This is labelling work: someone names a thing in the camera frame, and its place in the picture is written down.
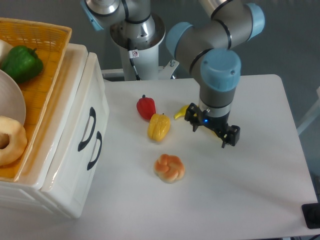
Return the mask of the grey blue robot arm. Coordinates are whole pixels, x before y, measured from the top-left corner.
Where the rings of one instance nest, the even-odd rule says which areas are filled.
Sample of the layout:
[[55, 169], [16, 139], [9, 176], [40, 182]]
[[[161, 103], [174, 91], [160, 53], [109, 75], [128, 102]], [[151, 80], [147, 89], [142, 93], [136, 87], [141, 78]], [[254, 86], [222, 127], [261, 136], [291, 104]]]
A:
[[118, 46], [126, 81], [158, 80], [159, 44], [165, 42], [174, 60], [199, 84], [199, 103], [185, 115], [194, 130], [212, 130], [223, 145], [234, 146], [240, 128], [229, 125], [241, 60], [233, 47], [260, 34], [265, 26], [262, 9], [239, 0], [203, 0], [210, 21], [202, 27], [180, 22], [170, 30], [152, 13], [148, 0], [83, 0], [81, 6], [96, 31], [109, 30]]

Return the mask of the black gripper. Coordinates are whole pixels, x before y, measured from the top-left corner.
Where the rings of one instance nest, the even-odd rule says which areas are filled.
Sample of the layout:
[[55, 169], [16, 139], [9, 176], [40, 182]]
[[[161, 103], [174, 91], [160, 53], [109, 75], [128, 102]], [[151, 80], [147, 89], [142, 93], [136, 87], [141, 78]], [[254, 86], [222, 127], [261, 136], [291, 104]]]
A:
[[240, 139], [241, 128], [237, 125], [228, 125], [231, 105], [221, 108], [191, 103], [184, 115], [184, 120], [192, 125], [195, 132], [199, 126], [212, 130], [222, 140], [221, 147], [226, 145], [235, 146]]

